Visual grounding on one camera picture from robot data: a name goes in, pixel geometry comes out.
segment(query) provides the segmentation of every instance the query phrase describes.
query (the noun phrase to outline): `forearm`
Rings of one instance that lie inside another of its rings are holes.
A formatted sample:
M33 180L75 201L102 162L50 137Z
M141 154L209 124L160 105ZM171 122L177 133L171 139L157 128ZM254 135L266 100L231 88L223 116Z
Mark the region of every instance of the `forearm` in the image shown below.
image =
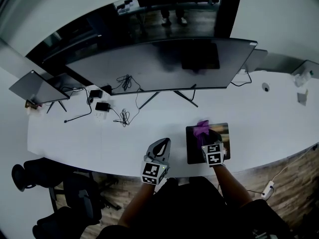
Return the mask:
M138 193L134 196L133 200L126 207L118 224L130 227L143 209L145 204L150 200L154 194L155 185L143 183Z
M248 191L232 176L225 166L215 165L213 168L223 197L228 205L240 208L253 201Z

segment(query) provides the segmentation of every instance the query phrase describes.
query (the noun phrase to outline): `purple cloth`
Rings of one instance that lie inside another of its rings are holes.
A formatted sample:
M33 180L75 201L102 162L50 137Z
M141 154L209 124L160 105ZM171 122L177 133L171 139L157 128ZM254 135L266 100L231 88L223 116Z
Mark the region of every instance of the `purple cloth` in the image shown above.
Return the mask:
M194 136L197 138L197 148L202 147L202 134L209 135L209 120L200 121L197 126L194 127Z

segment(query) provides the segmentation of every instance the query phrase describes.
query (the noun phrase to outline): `white cable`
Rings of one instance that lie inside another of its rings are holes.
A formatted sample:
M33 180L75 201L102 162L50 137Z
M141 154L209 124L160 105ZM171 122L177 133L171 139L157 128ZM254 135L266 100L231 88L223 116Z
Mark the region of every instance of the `white cable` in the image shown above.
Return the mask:
M272 181L274 181L274 179L275 179L278 175L280 175L288 166L292 165L293 163L295 163L296 161L298 161L299 159L301 159L304 155L306 155L306 154L310 151L310 149L311 149L312 147L314 147L316 144L318 144L318 143L315 143L314 145L312 145L312 146L311 146L304 154L302 154L299 158L297 158L295 161L293 161L293 162L291 162L290 164L288 164L287 166L285 166L278 174L276 174L276 175L273 177Z

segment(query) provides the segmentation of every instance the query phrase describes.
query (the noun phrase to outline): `person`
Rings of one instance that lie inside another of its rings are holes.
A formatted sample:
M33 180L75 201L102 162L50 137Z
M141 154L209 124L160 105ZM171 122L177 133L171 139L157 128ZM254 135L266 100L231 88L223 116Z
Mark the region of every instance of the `person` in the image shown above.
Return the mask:
M213 169L223 197L204 177L191 177L189 184L181 186L169 178L155 194L155 185L143 183L118 225L104 228L97 238L135 234L146 238L293 238L267 202L253 201L226 166L214 165Z
M161 15L163 19L161 20L161 25L162 26L170 26L171 22L169 20L169 11L167 9L162 9L160 10ZM184 10L183 9L176 9L175 11L176 17L177 17L177 22L180 25L187 25L187 21L184 18Z

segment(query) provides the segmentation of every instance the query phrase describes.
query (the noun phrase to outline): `mouse pad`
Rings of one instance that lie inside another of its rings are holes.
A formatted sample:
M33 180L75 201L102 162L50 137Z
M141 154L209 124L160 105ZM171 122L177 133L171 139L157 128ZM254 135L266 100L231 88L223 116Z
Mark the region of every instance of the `mouse pad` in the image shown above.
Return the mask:
M194 136L194 127L186 127L186 145L187 145L187 162L188 164L205 163L202 150L197 148L197 138ZM227 150L225 160L230 159L230 142L228 123L210 124L210 131L213 130L221 135L224 148Z

